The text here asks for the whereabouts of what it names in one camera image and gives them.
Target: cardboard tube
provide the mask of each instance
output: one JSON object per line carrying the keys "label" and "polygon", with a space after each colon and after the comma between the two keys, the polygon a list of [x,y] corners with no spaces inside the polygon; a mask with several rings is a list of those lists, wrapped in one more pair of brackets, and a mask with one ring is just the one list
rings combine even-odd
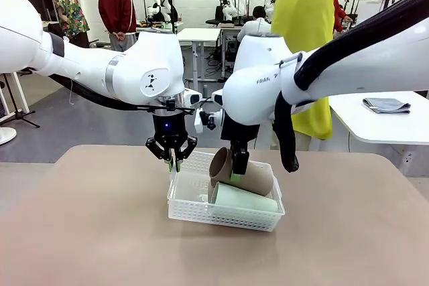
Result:
{"label": "cardboard tube", "polygon": [[215,192],[215,188],[212,187],[210,182],[208,183],[208,191],[207,191],[207,201],[209,204],[212,203],[213,192]]}
{"label": "cardboard tube", "polygon": [[278,212],[277,202],[242,189],[218,182],[214,188],[212,204],[230,208],[246,208],[268,212]]}
{"label": "cardboard tube", "polygon": [[273,189],[274,178],[269,169],[258,167],[249,162],[246,174],[241,176],[239,182],[231,181],[232,171],[233,159],[231,150],[223,147],[216,153],[210,165],[209,175],[211,186],[215,187],[217,182],[222,182],[254,194],[259,194],[260,196],[268,195]]}

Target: white plastic basket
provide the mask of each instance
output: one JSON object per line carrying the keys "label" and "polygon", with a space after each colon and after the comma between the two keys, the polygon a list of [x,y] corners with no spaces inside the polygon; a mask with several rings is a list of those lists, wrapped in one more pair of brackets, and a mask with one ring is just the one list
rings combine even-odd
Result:
{"label": "white plastic basket", "polygon": [[[210,182],[208,169],[214,156],[214,154],[209,153],[193,152],[182,164],[180,173],[172,172],[167,195],[168,217],[205,224],[273,231],[280,218],[285,214],[282,193],[274,174],[274,187],[267,197],[277,202],[278,212],[209,204],[207,197]],[[272,173],[271,165],[251,162],[259,167],[268,167]]]}

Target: floral shirt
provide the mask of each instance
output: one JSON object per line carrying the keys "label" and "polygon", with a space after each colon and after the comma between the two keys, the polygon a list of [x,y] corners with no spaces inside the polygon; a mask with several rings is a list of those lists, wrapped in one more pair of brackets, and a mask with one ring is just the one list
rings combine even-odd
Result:
{"label": "floral shirt", "polygon": [[78,33],[89,30],[88,23],[83,15],[78,0],[54,0],[56,9],[61,7],[64,15],[70,20],[70,24],[65,23],[60,19],[62,31],[67,37],[73,38]]}

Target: folded cloth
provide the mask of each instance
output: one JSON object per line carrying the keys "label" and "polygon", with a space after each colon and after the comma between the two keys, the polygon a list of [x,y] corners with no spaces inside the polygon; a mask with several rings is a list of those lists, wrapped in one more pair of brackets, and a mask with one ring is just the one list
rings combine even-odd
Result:
{"label": "folded cloth", "polygon": [[363,104],[377,114],[409,114],[411,107],[395,98],[364,98]]}

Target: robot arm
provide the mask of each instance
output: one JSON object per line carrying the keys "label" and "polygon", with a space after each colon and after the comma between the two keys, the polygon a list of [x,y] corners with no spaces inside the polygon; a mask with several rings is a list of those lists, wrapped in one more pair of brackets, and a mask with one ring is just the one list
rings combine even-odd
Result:
{"label": "robot arm", "polygon": [[222,12],[225,21],[232,21],[233,16],[237,15],[237,10],[231,5],[229,0],[221,0]]}
{"label": "robot arm", "polygon": [[[240,132],[274,116],[283,165],[296,171],[295,106],[337,94],[427,90],[428,48],[428,0],[401,0],[318,50],[236,71],[223,89],[223,107]],[[243,60],[253,53],[248,49]]]}
{"label": "robot arm", "polygon": [[[298,169],[290,116],[295,106],[336,94],[429,89],[427,2],[399,1],[308,53],[291,54],[279,37],[251,41],[253,36],[245,36],[237,57],[240,69],[217,100],[225,110],[221,138],[231,142],[234,173],[245,173],[247,142],[255,138],[261,123],[273,117],[283,165],[288,171]],[[27,0],[0,0],[0,6],[14,8],[0,15],[2,72],[30,67],[44,76],[74,80],[78,86],[73,89],[97,98],[93,100],[97,104],[152,112],[155,135],[146,145],[170,167],[174,150],[180,170],[180,162],[196,146],[196,139],[186,132],[184,115],[193,113],[188,107],[200,101],[200,95],[184,88],[175,35],[141,33],[125,53],[82,49],[44,33]],[[182,149],[185,142],[188,146]]]}
{"label": "robot arm", "polygon": [[269,23],[273,20],[275,0],[264,0],[263,6]]}
{"label": "robot arm", "polygon": [[170,0],[154,0],[155,4],[153,6],[153,14],[157,14],[161,11],[161,14],[164,16],[164,21],[165,22],[170,22],[171,21],[171,17],[170,17],[170,13],[172,12],[172,6],[170,4]]}
{"label": "robot arm", "polygon": [[147,147],[159,159],[180,167],[196,146],[189,137],[184,116],[201,95],[185,89],[183,61],[176,35],[144,32],[124,53],[78,48],[58,36],[43,32],[38,12],[27,0],[0,0],[11,15],[0,15],[0,66],[2,73],[29,67],[73,91],[113,109],[143,110],[153,114],[155,135]]}

